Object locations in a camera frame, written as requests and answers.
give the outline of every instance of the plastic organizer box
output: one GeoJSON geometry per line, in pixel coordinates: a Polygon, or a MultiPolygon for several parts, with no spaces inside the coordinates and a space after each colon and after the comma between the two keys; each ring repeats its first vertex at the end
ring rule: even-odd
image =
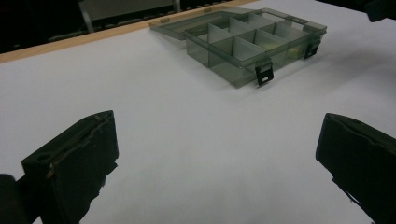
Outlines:
{"type": "Polygon", "coordinates": [[[236,88],[317,53],[326,26],[264,8],[202,11],[183,20],[152,22],[150,29],[186,39],[187,53],[236,88]]]}

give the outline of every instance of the white surface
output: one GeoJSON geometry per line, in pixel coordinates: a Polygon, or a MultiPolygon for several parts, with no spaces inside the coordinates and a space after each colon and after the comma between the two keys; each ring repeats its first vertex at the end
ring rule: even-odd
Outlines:
{"type": "Polygon", "coordinates": [[[119,167],[81,223],[369,224],[315,160],[333,112],[396,136],[396,21],[308,0],[270,7],[328,25],[318,54],[234,89],[149,29],[0,64],[0,173],[113,109],[119,167]]]}

